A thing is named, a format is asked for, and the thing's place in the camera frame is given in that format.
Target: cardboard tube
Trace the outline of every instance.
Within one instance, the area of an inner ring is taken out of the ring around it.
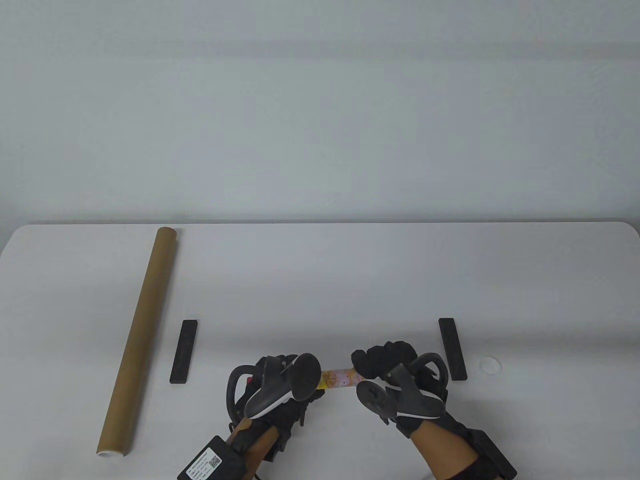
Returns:
[[[176,231],[159,228],[98,441],[98,455],[124,456],[131,449],[176,247]]]

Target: white table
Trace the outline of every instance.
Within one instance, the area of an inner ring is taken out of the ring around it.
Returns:
[[[315,353],[325,369],[387,339],[443,352],[455,317],[469,379],[449,411],[522,479],[640,477],[640,241],[624,223],[179,225],[134,449],[95,454],[155,225],[33,225],[0,256],[0,477],[174,479],[227,433],[230,370]],[[180,324],[200,320],[185,385]],[[502,364],[483,373],[482,357]],[[428,469],[352,388],[329,391],[262,477],[415,479]]]

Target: sticker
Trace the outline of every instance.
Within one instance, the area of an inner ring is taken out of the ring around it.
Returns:
[[[222,463],[222,459],[207,447],[187,469],[186,474],[191,480],[207,480],[213,471],[220,466],[220,463]]]

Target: white wall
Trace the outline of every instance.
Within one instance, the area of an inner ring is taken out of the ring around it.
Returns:
[[[0,0],[0,236],[636,220],[638,25],[637,0]]]

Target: finger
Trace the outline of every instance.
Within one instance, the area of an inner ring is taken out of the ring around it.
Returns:
[[[369,373],[371,374],[368,378],[382,378],[400,363],[399,357],[392,347],[393,344],[387,342],[384,347],[376,345],[367,350],[367,364],[369,365]]]
[[[356,372],[362,375],[364,378],[375,378],[375,372],[373,370],[373,364],[369,359],[369,355],[364,350],[356,350],[351,354],[351,363]]]
[[[410,364],[416,358],[418,354],[415,352],[415,348],[411,344],[403,341],[398,341],[393,344],[393,350],[398,360],[404,364]]]

